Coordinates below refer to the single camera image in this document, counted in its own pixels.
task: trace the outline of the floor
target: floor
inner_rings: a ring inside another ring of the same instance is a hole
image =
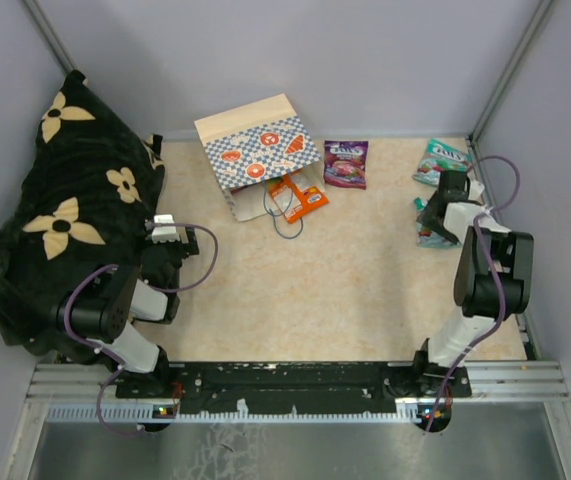
[[[443,140],[465,149],[463,139]],[[411,175],[426,144],[370,141],[367,190],[328,186],[330,204],[306,216],[302,235],[288,241],[268,216],[243,223],[232,216],[199,142],[165,143],[158,211],[212,229],[220,254],[212,276],[180,295],[171,325],[137,328],[171,360],[410,360],[454,306],[460,255],[416,245],[412,200],[433,187]],[[283,221],[281,228],[297,227]],[[182,284],[200,278],[211,260],[212,241],[198,236],[201,255],[185,262]],[[514,319],[470,358],[525,359]]]
[[[180,424],[132,440],[98,424],[50,423],[29,478],[564,478],[542,405],[460,405],[453,413],[442,434],[427,436],[408,424]]]

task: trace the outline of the flower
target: flower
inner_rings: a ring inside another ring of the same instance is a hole
[[[48,260],[65,251],[71,236],[75,240],[93,245],[105,245],[105,241],[94,227],[78,220],[76,197],[61,202],[53,215],[39,215],[23,227],[27,233],[45,232],[43,243]]]
[[[143,146],[149,155],[149,164],[154,170],[156,170],[156,167],[164,166],[163,161],[154,153],[154,151],[149,147],[149,145],[147,145],[147,143],[143,142]]]
[[[48,143],[61,129],[61,120],[95,120],[94,116],[80,107],[66,107],[65,95],[58,92],[54,103],[43,115],[43,140]]]
[[[121,168],[121,171],[108,170],[107,180],[112,185],[115,185],[116,191],[121,196],[121,200],[125,203],[134,203],[136,200],[141,201],[141,197],[138,196],[138,190],[134,186],[136,179],[132,171],[127,168]]]

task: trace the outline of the snack bag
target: snack bag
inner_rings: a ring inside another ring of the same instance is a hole
[[[416,212],[420,214],[427,206],[427,200],[423,200],[422,198],[415,198],[414,206],[416,207]],[[432,232],[429,228],[425,227],[418,221],[416,222],[416,233],[418,234],[419,247],[453,248],[461,246],[460,243],[452,243],[446,238],[441,237],[438,233]]]
[[[419,182],[437,186],[442,171],[466,171],[470,163],[471,157],[468,154],[432,138],[427,144],[413,178]]]
[[[325,141],[325,183],[343,188],[365,189],[368,142]]]
[[[267,180],[265,184],[288,223],[294,223],[303,215],[329,203],[323,192],[302,170]]]

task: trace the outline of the orange package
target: orange package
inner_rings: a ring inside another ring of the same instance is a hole
[[[323,192],[302,170],[267,180],[265,183],[270,197],[283,212],[288,223],[294,223],[302,216],[329,203]]]

